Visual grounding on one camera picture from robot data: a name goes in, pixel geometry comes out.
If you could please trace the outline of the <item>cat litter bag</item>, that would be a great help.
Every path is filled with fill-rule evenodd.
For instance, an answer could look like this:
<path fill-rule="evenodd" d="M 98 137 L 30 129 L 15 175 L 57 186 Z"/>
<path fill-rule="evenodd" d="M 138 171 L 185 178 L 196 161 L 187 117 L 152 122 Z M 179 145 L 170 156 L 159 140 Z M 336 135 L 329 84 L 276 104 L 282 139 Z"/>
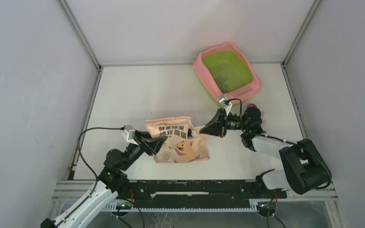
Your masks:
<path fill-rule="evenodd" d="M 194 127 L 186 116 L 147 120 L 146 129 L 152 138 L 166 136 L 156 163 L 190 163 L 210 159 L 206 148 L 208 135 L 201 134 L 204 126 Z"/>

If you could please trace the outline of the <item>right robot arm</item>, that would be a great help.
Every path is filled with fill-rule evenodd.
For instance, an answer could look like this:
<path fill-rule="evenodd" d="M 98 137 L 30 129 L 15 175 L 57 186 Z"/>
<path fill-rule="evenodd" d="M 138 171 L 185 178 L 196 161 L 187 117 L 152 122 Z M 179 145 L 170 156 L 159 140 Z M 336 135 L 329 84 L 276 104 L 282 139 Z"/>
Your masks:
<path fill-rule="evenodd" d="M 302 195 L 330 186 L 331 171 L 310 139 L 290 142 L 270 136 L 262 129 L 262 123 L 261 111 L 254 104 L 248 105 L 243 115 L 219 108 L 200 133 L 222 138 L 228 130 L 240 130 L 245 148 L 281 161 L 282 170 L 270 170 L 257 176 L 259 182 L 255 187 L 260 197 L 267 198 L 277 189 L 291 189 Z"/>

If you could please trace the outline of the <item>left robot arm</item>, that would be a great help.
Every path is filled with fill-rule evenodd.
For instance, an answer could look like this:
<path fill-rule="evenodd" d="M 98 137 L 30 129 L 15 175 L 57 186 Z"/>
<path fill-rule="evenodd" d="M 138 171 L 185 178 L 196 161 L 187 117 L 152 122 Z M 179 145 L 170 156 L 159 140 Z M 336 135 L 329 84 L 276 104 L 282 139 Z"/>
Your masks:
<path fill-rule="evenodd" d="M 167 140 L 167 136 L 153 138 L 148 132 L 136 130 L 130 125 L 119 128 L 129 143 L 125 151 L 110 150 L 104 168 L 95 177 L 94 183 L 69 209 L 54 219 L 46 218 L 42 228 L 85 228 L 112 200 L 128 195 L 130 186 L 125 171 L 144 153 L 156 155 Z"/>

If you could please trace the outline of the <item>pink green litter box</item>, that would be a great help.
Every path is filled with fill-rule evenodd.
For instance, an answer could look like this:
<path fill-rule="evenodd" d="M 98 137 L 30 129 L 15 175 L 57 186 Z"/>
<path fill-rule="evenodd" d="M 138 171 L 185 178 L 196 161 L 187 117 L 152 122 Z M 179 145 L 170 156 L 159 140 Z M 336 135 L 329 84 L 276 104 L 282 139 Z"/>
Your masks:
<path fill-rule="evenodd" d="M 256 75 L 247 58 L 231 42 L 225 42 L 202 51 L 193 63 L 193 69 L 209 95 L 219 101 L 224 94 L 215 84 L 213 76 L 230 75 L 239 83 L 239 88 L 225 93 L 229 99 L 249 100 L 259 94 L 263 83 Z"/>

